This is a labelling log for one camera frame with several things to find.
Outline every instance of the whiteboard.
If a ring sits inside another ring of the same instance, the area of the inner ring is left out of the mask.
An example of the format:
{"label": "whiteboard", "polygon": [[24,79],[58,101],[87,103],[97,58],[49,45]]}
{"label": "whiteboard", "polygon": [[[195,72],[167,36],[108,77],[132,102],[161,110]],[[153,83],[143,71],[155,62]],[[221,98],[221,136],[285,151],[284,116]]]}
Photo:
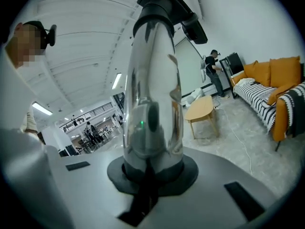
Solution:
{"label": "whiteboard", "polygon": [[211,80],[207,76],[205,82],[202,82],[200,70],[202,58],[187,39],[177,44],[175,50],[178,60],[182,96],[211,83]]}

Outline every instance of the sofa leg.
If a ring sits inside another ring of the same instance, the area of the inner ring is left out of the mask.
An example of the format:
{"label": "sofa leg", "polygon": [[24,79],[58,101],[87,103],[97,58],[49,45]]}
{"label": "sofa leg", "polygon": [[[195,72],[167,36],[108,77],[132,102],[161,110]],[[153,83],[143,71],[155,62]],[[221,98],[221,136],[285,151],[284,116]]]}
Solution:
{"label": "sofa leg", "polygon": [[281,141],[279,141],[279,142],[277,143],[277,146],[276,146],[276,149],[275,149],[276,152],[277,152],[278,147],[280,146],[280,144],[281,144]]}

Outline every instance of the orange sofa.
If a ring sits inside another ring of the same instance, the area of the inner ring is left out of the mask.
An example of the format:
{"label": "orange sofa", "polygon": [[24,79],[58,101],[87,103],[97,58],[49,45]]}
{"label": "orange sofa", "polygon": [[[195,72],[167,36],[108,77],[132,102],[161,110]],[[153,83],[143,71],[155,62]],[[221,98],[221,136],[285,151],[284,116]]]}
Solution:
{"label": "orange sofa", "polygon": [[273,139],[277,142],[286,138],[288,129],[288,111],[282,99],[278,99],[289,89],[301,83],[302,70],[300,57],[270,59],[268,62],[255,61],[244,66],[244,71],[232,76],[231,83],[235,86],[243,78],[254,78],[266,87],[276,88],[271,92],[268,104],[275,104],[275,121],[271,129]]}

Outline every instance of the ceiling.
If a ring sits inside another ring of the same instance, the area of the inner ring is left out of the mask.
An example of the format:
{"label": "ceiling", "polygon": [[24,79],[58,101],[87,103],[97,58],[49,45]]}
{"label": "ceiling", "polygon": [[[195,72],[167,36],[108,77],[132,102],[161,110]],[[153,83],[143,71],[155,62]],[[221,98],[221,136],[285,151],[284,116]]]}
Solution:
{"label": "ceiling", "polygon": [[[34,110],[39,129],[76,109],[124,91],[132,28],[142,9],[136,1],[29,1],[19,16],[21,22],[40,20],[46,29],[57,25],[55,45],[48,46],[37,62],[19,70],[37,102],[53,112],[49,117]],[[122,77],[112,90],[117,73]]]}

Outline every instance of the table leg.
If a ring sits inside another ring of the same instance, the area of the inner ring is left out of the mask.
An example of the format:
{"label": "table leg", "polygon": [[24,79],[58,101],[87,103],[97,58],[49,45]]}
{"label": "table leg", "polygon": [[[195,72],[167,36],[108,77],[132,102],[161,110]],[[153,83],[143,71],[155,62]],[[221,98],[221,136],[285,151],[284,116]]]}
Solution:
{"label": "table leg", "polygon": [[190,123],[190,125],[191,125],[191,130],[192,130],[193,138],[196,139],[196,138],[195,138],[195,134],[194,134],[194,130],[193,130],[193,126],[192,126],[192,122],[189,121],[189,123]]}
{"label": "table leg", "polygon": [[212,127],[213,127],[213,130],[214,130],[216,136],[218,137],[218,136],[219,136],[219,132],[218,132],[218,130],[216,129],[215,123],[213,122],[213,120],[212,120],[211,117],[212,117],[212,113],[210,113],[210,114],[208,115],[208,120],[210,121],[210,123],[211,123],[211,125],[212,125]]}

